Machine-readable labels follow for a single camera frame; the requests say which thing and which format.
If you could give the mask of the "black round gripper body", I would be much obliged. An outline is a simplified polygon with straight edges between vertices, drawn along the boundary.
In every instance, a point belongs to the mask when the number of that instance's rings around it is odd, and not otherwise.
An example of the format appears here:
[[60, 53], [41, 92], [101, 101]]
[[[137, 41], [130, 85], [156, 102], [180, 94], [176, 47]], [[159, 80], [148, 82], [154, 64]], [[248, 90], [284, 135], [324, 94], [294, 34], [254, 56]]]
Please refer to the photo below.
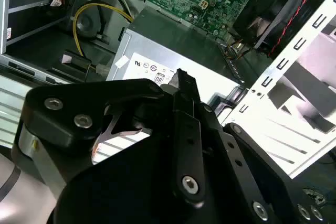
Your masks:
[[188, 206], [172, 189], [173, 145], [151, 137], [77, 175], [63, 190], [54, 223], [251, 223], [227, 164], [202, 133], [205, 199]]

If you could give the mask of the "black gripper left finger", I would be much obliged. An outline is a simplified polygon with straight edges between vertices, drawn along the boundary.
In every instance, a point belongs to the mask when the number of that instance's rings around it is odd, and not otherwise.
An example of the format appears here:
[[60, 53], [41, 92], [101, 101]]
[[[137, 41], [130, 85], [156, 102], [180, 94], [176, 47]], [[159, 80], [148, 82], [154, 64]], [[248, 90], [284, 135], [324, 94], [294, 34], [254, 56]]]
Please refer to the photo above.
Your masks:
[[151, 137], [173, 145], [172, 189], [187, 205], [205, 195], [197, 178], [197, 123], [178, 70], [165, 86], [148, 79], [34, 88], [26, 95], [19, 147], [55, 195], [80, 173]]

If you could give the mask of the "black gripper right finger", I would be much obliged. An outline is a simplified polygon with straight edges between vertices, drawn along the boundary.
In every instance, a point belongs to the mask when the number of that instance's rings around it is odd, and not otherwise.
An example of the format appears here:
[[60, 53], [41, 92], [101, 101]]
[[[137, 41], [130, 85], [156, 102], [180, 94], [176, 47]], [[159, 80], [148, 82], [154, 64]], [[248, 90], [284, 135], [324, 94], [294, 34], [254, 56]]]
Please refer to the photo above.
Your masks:
[[316, 203], [236, 123], [221, 126], [200, 100], [196, 80], [183, 75], [183, 93], [197, 123], [197, 178], [225, 223], [327, 223]]

